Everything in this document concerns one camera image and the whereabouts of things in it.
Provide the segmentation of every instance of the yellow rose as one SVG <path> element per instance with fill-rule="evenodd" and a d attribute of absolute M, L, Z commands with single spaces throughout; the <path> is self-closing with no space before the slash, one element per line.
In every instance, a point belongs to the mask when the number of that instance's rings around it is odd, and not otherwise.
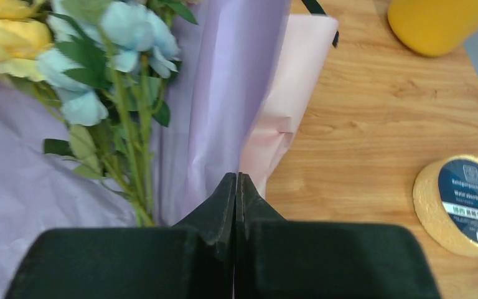
<path fill-rule="evenodd" d="M 35 57 L 52 46 L 52 36 L 45 24 L 34 20 L 0 19 L 0 77 L 9 74 L 43 81 L 35 67 Z"/>
<path fill-rule="evenodd" d="M 31 17 L 46 0 L 35 0 L 33 5 L 21 0 L 0 0 L 0 19 L 19 20 Z"/>

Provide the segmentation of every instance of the green stem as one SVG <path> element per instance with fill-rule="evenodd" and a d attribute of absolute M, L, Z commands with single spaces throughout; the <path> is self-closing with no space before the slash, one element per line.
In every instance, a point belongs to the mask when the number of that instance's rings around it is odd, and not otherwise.
<path fill-rule="evenodd" d="M 39 103 L 41 103 L 41 105 L 43 105 L 43 107 L 45 107 L 45 109 L 52 115 L 54 116 L 55 119 L 57 119 L 58 121 L 60 121 L 61 123 L 65 124 L 65 119 L 63 119 L 60 115 L 56 114 L 54 112 L 54 110 L 52 109 L 52 107 L 47 104 L 45 98 L 41 95 L 41 93 L 39 92 L 39 87 L 36 85 L 36 84 L 32 84 L 32 89 L 34 90 L 34 95 L 35 95 L 35 98 L 37 99 L 37 101 Z"/>
<path fill-rule="evenodd" d="M 141 88 L 142 97 L 138 99 L 138 115 L 141 122 L 142 130 L 142 154 L 144 160 L 144 180 L 146 182 L 146 205 L 149 210 L 153 208 L 153 188 L 151 177 L 151 160 L 152 156 L 149 154 L 149 141 L 151 139 L 151 113 L 147 98 L 150 97 L 148 87 L 148 58 L 145 55 L 141 56 L 142 72 L 141 72 Z"/>
<path fill-rule="evenodd" d="M 126 77 L 126 80 L 129 83 L 129 89 L 131 90 L 131 93 L 133 94 L 133 97 L 136 99 L 136 101 L 138 103 L 138 107 L 140 107 L 141 97 L 142 97 L 143 93 L 141 93 L 140 90 L 138 89 L 138 87 L 134 84 L 133 79 L 131 78 L 131 76 L 129 76 L 129 74 L 125 74 L 125 77 Z M 141 154 L 145 153 L 145 151 L 143 150 L 143 144 L 141 144 L 144 141 L 142 135 L 143 134 L 142 134 L 142 128 L 141 128 L 140 132 L 137 132 L 137 140 L 133 143 L 134 147 Z M 145 176 L 146 173 L 145 173 L 145 169 L 144 169 L 144 166 L 142 165 L 142 163 L 138 164 L 137 167 L 138 167 L 138 173 L 141 173 Z"/>
<path fill-rule="evenodd" d="M 131 168 L 130 177 L 132 177 L 132 185 L 136 186 L 136 192 L 138 194 L 137 200 L 141 204 L 143 204 L 145 201 L 145 193 L 143 188 L 143 180 L 141 179 L 140 173 L 138 171 L 139 168 L 136 160 L 136 149 L 134 147 L 134 143 L 137 143 L 137 137 L 136 132 L 134 131 L 134 126 L 131 125 L 132 121 L 128 111 L 128 99 L 125 96 L 124 85 L 121 81 L 120 75 L 116 71 L 115 63 L 113 61 L 115 52 L 113 44 L 106 36 L 101 26 L 98 26 L 98 32 L 100 33 L 101 38 L 103 39 L 103 42 L 105 43 L 107 49 L 107 57 L 110 62 L 111 77 L 114 80 L 116 97 L 118 98 L 118 101 L 116 101 L 116 108 L 120 115 L 120 121 L 122 123 L 122 126 L 125 132 L 127 132 L 128 134 L 128 142 L 126 144 L 128 147 L 128 158 L 129 167 Z"/>
<path fill-rule="evenodd" d="M 144 226 L 144 227 L 154 226 L 153 219 L 147 213 L 145 207 L 138 200 L 134 198 L 131 192 L 131 188 L 127 185 L 125 180 L 118 174 L 118 172 L 112 167 L 112 165 L 110 165 L 108 161 L 104 160 L 104 164 L 109 175 L 120 185 L 122 190 L 131 198 L 129 199 L 129 203 L 133 206 L 134 215 L 137 219 L 137 225 Z"/>

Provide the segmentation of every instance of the wooden table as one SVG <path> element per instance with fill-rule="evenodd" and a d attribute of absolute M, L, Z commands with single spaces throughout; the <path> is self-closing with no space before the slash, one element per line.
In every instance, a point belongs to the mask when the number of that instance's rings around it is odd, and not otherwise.
<path fill-rule="evenodd" d="M 389 0 L 320 0 L 340 21 L 291 150 L 267 200 L 288 219 L 407 227 L 444 298 L 478 298 L 478 259 L 448 252 L 422 228 L 411 197 L 430 162 L 478 156 L 478 78 L 464 49 L 418 57 L 391 32 Z M 293 13 L 306 13 L 295 0 Z"/>

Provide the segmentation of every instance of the yellow cup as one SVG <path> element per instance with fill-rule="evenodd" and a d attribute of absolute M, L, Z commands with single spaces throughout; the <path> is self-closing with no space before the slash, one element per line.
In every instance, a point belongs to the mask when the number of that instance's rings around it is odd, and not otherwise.
<path fill-rule="evenodd" d="M 388 20 L 411 50 L 440 56 L 478 30 L 478 0 L 392 0 Z"/>

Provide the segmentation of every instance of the blue label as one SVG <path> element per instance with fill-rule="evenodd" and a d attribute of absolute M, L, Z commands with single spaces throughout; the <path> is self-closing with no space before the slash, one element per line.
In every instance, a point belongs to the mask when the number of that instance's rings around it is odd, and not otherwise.
<path fill-rule="evenodd" d="M 478 164 L 448 162 L 439 173 L 443 206 L 457 228 L 478 243 Z"/>

